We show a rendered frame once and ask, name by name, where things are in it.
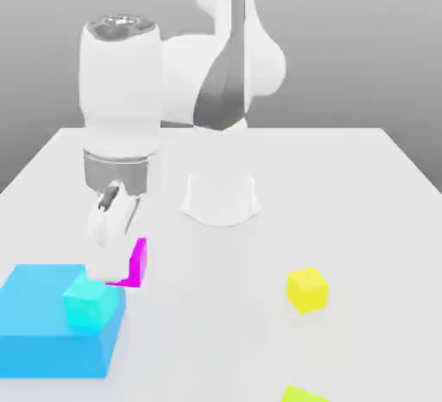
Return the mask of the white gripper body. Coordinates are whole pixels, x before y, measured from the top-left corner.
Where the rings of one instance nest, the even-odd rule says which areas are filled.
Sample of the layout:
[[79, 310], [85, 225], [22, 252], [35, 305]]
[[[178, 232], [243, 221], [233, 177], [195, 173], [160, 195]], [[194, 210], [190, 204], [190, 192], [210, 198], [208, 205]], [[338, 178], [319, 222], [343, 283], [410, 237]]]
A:
[[87, 222], [85, 270], [91, 280], [119, 282], [129, 275], [134, 240], [132, 228], [141, 198], [125, 188], [106, 188], [98, 196]]

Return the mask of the small magenta cube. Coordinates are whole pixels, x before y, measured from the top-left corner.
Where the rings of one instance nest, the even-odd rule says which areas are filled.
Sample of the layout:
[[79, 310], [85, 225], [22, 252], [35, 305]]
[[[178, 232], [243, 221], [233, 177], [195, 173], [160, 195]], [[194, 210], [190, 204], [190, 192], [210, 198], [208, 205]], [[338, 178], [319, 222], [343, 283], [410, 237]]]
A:
[[106, 285], [141, 288], [147, 264], [147, 240], [145, 237], [138, 238], [129, 258], [128, 277], [118, 282], [106, 282]]

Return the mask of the small cyan cube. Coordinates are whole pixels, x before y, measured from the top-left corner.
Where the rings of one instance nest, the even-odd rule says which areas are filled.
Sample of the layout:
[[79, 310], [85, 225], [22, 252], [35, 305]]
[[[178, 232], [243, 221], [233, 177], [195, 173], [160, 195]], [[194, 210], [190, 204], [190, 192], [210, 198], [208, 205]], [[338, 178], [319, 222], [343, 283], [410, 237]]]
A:
[[101, 330], [117, 309], [117, 289], [79, 274], [63, 293], [67, 322], [74, 327]]

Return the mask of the small yellow cube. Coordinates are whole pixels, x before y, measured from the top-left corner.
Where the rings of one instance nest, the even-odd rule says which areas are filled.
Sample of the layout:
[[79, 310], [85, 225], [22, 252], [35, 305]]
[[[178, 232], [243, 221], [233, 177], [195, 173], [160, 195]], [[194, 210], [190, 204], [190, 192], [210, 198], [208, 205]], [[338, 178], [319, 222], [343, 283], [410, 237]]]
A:
[[314, 267], [289, 272], [287, 275], [287, 299], [300, 314], [326, 308], [329, 285]]

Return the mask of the large blue box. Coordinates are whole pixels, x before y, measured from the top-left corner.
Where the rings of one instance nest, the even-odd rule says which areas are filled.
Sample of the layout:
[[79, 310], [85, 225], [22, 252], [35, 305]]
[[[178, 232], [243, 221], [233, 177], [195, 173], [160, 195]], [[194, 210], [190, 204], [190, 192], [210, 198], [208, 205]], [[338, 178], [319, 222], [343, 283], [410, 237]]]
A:
[[81, 265], [20, 264], [0, 287], [0, 378], [104, 378], [111, 364], [126, 306], [101, 330], [67, 322], [63, 293]]

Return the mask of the large lime box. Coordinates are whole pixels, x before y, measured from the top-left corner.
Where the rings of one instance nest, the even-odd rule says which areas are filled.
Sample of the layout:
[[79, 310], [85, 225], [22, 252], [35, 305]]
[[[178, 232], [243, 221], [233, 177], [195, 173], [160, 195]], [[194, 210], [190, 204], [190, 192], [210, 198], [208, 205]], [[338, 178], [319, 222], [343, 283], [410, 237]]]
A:
[[281, 402], [330, 402], [327, 398], [294, 385], [287, 385]]

